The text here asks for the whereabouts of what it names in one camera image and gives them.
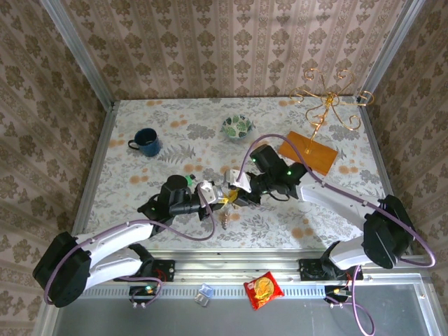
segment table surface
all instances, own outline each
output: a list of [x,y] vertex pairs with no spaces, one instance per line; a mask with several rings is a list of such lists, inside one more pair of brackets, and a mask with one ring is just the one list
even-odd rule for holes
[[[343,101],[354,102],[354,98],[344,97]],[[260,135],[286,136],[295,131],[310,137],[314,128],[305,120],[305,111],[319,104],[320,99],[313,97],[306,97],[301,104],[280,97],[121,101],[84,232],[144,218],[137,208],[159,193],[172,174],[194,174],[194,183],[204,179],[222,183],[223,172],[238,169],[251,142]],[[360,115],[357,106],[339,105],[336,111],[346,123],[349,116]],[[224,119],[234,114],[243,114],[255,124],[255,131],[243,140],[232,141],[221,132]],[[162,150],[155,157],[127,147],[127,141],[145,127],[154,128],[161,140]],[[349,131],[330,112],[316,141],[339,153],[328,181],[367,195],[384,196],[364,125]],[[274,148],[281,142],[275,138],[264,141]],[[252,162],[246,169],[257,172]],[[259,207],[231,208],[227,230],[221,227],[219,211],[215,215],[218,227],[207,241],[190,241],[165,231],[142,244],[153,250],[324,249],[336,240],[362,235],[332,211],[296,199],[277,202],[266,196]],[[197,214],[182,215],[175,217],[172,227],[203,237],[210,233],[211,221],[199,222]]]

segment gold jewelry stand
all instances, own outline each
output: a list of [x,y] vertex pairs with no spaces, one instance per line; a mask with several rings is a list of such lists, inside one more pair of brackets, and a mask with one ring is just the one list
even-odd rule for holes
[[[311,68],[305,71],[304,76],[308,81],[312,81],[314,79],[313,72],[317,71],[320,75],[320,79],[323,85],[323,89],[325,90],[325,94],[318,96],[316,94],[312,94],[309,91],[306,91],[302,88],[295,88],[291,90],[289,94],[289,98],[296,103],[303,102],[304,96],[309,95],[312,97],[319,98],[322,102],[322,104],[315,106],[313,108],[309,108],[307,112],[305,112],[305,118],[308,120],[308,122],[315,126],[314,132],[311,136],[311,138],[307,138],[305,136],[302,136],[295,132],[290,132],[288,134],[288,139],[291,140],[300,151],[300,154],[304,157],[304,160],[307,162],[307,164],[315,171],[326,175],[330,171],[331,166],[333,165],[333,162],[336,159],[337,151],[333,150],[327,146],[324,146],[320,143],[317,143],[314,141],[314,138],[317,135],[317,132],[320,130],[322,125],[325,122],[325,119],[327,118],[327,115],[332,109],[334,114],[336,115],[339,122],[347,128],[348,130],[354,131],[357,130],[361,126],[361,119],[357,115],[351,115],[349,118],[350,125],[353,123],[353,119],[357,119],[358,124],[356,127],[350,127],[348,126],[342,119],[340,118],[339,114],[337,114],[335,110],[335,106],[341,105],[355,105],[355,106],[367,106],[373,104],[375,98],[373,97],[373,94],[368,91],[362,91],[359,94],[359,97],[364,99],[365,103],[345,103],[340,100],[339,96],[345,91],[355,80],[354,74],[349,70],[340,70],[337,72],[337,77],[344,79],[347,77],[347,74],[350,74],[351,80],[343,89],[341,89],[339,92],[333,92],[329,91],[325,84],[325,79],[323,78],[323,74],[319,69]],[[312,117],[309,116],[309,113],[313,110],[319,109],[323,107],[325,111],[322,114],[317,114]],[[279,149],[279,153],[283,156],[286,156],[287,158],[290,158],[294,161],[299,161],[298,156],[294,153],[293,149],[287,144],[283,143]]]

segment green bowl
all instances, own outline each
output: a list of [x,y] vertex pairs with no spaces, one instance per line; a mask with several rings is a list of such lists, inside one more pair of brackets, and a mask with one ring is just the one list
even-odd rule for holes
[[223,121],[221,130],[230,139],[243,139],[255,128],[253,122],[242,114],[235,114]]

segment snack bag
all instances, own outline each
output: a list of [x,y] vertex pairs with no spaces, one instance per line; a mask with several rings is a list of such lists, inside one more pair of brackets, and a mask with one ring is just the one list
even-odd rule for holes
[[244,287],[255,310],[259,310],[275,298],[285,296],[271,272],[251,282],[245,282]]

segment wall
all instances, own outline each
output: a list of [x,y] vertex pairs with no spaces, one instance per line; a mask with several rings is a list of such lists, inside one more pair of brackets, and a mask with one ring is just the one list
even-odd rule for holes
[[404,0],[62,0],[115,99],[288,95],[363,84]]
[[448,316],[448,2],[426,1],[368,113],[395,195],[435,250]]
[[39,2],[0,2],[0,335],[30,335],[32,270],[73,224],[105,112]]

